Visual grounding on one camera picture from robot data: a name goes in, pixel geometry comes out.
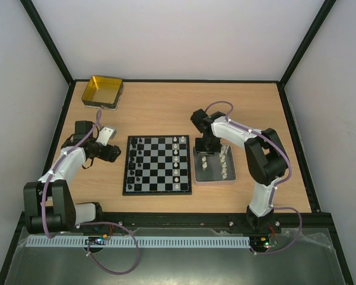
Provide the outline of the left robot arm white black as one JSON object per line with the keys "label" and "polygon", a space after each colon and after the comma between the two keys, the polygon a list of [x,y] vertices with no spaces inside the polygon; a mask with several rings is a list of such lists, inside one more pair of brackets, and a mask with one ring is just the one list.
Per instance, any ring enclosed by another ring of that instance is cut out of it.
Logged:
{"label": "left robot arm white black", "polygon": [[61,152],[51,168],[37,181],[24,186],[24,210],[27,231],[44,233],[68,232],[86,222],[97,221],[101,214],[98,202],[73,202],[69,186],[87,160],[110,163],[121,154],[109,141],[116,129],[91,121],[76,121],[75,132],[62,144]]}

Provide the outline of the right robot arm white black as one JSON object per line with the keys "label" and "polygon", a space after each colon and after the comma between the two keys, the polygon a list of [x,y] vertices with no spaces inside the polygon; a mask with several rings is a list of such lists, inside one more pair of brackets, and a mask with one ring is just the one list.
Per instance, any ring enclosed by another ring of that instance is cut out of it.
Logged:
{"label": "right robot arm white black", "polygon": [[259,130],[241,125],[227,114],[208,115],[203,109],[193,112],[191,122],[202,134],[195,139],[194,153],[208,157],[221,153],[221,140],[227,140],[246,153],[249,173],[255,181],[253,197],[246,210],[248,228],[261,232],[274,213],[275,191],[292,167],[278,134],[272,128]]}

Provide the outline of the black white chess board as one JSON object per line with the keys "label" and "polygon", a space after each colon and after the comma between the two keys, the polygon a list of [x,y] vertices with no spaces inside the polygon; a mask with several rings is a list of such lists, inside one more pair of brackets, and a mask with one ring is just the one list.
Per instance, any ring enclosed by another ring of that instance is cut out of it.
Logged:
{"label": "black white chess board", "polygon": [[[130,156],[131,138],[137,138],[136,156]],[[129,169],[130,157],[135,158],[135,168]],[[175,168],[174,157],[179,158]],[[190,142],[188,135],[147,135],[129,136],[127,140],[126,163],[123,180],[124,196],[137,195],[190,195],[192,193]]]}

